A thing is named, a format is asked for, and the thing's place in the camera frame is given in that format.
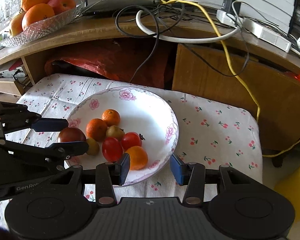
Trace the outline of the yellow apple in dish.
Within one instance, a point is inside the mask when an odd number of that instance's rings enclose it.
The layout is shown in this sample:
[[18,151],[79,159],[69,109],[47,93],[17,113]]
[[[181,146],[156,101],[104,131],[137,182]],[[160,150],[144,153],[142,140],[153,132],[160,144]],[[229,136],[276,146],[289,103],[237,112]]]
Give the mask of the yellow apple in dish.
[[21,32],[23,32],[22,28],[22,20],[25,15],[25,12],[22,11],[18,15],[14,16],[14,18],[11,19],[10,25],[9,25],[9,35],[10,37],[15,37]]

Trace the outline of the cherry print tablecloth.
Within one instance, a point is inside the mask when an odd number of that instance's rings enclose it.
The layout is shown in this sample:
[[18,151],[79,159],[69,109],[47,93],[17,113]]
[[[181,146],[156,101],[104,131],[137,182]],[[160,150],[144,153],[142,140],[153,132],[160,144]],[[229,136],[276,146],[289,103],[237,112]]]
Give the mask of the cherry print tablecloth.
[[54,74],[40,80],[17,103],[49,118],[66,118],[85,130],[107,109],[121,116],[120,127],[143,137],[147,166],[133,185],[115,188],[122,197],[182,197],[168,155],[210,169],[229,165],[262,181],[258,125],[241,108],[181,92],[92,77]]

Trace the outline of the yellow trash bin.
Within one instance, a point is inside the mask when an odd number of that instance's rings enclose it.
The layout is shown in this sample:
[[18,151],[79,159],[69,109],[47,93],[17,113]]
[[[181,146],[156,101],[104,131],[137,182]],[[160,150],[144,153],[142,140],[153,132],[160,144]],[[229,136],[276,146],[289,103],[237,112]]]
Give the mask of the yellow trash bin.
[[292,203],[295,209],[295,222],[300,222],[300,167],[276,183],[274,190]]

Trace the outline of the white modem box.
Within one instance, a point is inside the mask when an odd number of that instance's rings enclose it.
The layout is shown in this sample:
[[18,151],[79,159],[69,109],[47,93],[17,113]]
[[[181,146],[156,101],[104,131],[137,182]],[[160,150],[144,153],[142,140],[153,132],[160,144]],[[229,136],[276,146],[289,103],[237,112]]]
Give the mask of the white modem box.
[[272,44],[282,51],[285,51],[286,53],[290,51],[292,45],[291,42],[275,31],[247,18],[243,20],[243,27],[257,38]]

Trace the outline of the red plastic bag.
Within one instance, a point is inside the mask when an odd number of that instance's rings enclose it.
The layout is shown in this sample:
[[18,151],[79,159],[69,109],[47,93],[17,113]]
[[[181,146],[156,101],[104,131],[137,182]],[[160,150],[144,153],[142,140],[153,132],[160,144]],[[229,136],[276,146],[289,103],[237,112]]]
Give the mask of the red plastic bag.
[[44,70],[165,88],[173,79],[176,52],[175,45],[153,38],[87,41],[55,48]]

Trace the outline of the small mandarin with leaf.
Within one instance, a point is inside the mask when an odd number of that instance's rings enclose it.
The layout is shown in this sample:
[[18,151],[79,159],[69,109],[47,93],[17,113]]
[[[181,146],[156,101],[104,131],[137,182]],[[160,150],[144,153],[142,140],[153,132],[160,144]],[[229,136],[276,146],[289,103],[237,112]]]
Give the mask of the small mandarin with leaf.
[[107,109],[102,113],[102,120],[107,124],[108,127],[117,126],[121,121],[121,117],[119,112],[116,110]]

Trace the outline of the tan longan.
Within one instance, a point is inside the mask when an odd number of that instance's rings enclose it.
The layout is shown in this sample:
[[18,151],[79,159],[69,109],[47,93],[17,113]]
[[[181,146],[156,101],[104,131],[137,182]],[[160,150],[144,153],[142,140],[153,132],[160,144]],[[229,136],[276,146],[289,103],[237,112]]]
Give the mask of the tan longan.
[[88,138],[86,140],[87,144],[88,144],[88,150],[87,150],[87,155],[92,155],[92,156],[96,156],[98,155],[99,151],[100,151],[100,146],[98,144],[98,142],[96,140],[94,140],[93,138]]
[[111,137],[120,141],[124,136],[125,136],[124,130],[115,125],[108,127],[106,131],[106,138]]

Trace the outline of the rough orange mandarin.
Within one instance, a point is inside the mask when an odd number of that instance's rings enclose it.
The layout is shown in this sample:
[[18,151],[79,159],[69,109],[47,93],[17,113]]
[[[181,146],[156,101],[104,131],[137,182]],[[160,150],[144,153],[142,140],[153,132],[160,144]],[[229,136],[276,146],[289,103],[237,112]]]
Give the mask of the rough orange mandarin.
[[102,142],[106,137],[107,124],[102,119],[91,119],[86,126],[87,137]]

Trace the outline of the black wifi router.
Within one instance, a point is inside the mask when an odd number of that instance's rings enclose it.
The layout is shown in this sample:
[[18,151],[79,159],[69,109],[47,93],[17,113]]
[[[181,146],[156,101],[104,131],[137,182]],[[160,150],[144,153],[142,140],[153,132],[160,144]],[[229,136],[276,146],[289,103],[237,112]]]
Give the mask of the black wifi router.
[[82,9],[81,14],[83,16],[93,16],[96,13],[115,12],[132,5],[140,5],[148,9],[158,4],[160,4],[159,0],[100,0],[94,4],[87,5]]

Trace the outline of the dark red large tomato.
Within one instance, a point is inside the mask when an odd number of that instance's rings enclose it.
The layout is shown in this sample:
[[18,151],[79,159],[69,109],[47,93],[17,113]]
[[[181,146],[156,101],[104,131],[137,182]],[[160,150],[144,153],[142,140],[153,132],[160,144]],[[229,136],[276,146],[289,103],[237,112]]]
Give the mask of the dark red large tomato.
[[77,127],[67,127],[60,131],[57,142],[86,141],[85,134]]

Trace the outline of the orange round tomato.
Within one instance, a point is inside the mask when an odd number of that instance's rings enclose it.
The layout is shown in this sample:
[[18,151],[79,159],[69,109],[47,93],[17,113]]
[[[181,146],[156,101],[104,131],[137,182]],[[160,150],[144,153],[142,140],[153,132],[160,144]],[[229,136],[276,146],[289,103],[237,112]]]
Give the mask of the orange round tomato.
[[130,170],[141,170],[148,163],[147,152],[141,146],[133,146],[126,150],[130,157]]

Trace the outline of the oval red cherry tomato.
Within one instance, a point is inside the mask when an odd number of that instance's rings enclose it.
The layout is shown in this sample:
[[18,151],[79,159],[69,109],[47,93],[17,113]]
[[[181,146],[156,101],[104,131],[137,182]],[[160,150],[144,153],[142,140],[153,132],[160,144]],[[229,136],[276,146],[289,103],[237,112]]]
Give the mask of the oval red cherry tomato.
[[107,137],[102,143],[102,154],[107,162],[116,162],[123,155],[120,142],[114,137]]

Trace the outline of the white power strip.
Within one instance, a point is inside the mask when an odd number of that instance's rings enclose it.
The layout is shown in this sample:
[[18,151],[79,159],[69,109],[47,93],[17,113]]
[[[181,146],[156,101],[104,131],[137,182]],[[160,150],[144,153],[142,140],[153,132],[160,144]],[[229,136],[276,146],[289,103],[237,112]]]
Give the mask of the white power strip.
[[241,19],[236,18],[234,15],[218,9],[216,12],[216,18],[217,20],[227,26],[237,28],[237,27],[242,27]]

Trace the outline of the wooden curved desk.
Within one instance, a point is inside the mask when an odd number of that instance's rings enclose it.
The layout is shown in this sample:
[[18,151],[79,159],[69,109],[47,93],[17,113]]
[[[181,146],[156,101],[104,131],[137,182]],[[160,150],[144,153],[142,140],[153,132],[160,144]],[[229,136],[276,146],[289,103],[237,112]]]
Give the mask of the wooden curved desk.
[[163,87],[227,103],[258,118],[261,145],[281,151],[300,139],[300,59],[250,34],[226,40],[234,70],[231,77],[220,44],[191,50],[139,38],[134,23],[122,29],[112,18],[83,18],[37,41],[0,51],[0,65],[21,59],[37,83],[52,72],[53,60],[81,61],[103,76],[138,85]]

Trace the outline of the small round red tomato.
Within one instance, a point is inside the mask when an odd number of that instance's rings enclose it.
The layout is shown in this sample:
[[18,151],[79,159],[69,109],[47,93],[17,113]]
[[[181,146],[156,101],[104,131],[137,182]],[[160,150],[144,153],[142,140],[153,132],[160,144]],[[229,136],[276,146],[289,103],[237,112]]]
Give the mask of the small round red tomato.
[[126,151],[133,146],[142,146],[142,140],[138,133],[128,132],[122,137],[121,146]]

